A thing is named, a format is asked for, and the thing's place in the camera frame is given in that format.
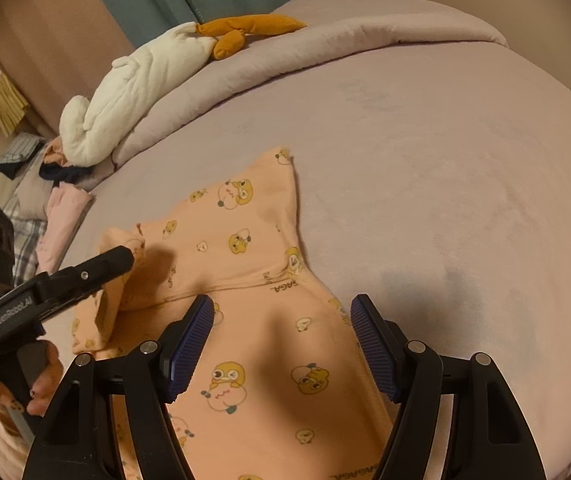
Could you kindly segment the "person's left hand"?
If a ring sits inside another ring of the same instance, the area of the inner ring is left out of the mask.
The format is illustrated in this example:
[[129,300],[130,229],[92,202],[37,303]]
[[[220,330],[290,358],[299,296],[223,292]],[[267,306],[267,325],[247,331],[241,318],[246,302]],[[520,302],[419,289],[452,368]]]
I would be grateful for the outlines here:
[[[42,416],[46,412],[64,372],[58,349],[51,341],[44,340],[43,343],[46,349],[46,367],[31,386],[31,400],[26,408],[27,413],[32,416]],[[0,424],[9,434],[17,436],[18,429],[8,414],[14,401],[11,391],[0,382]]]

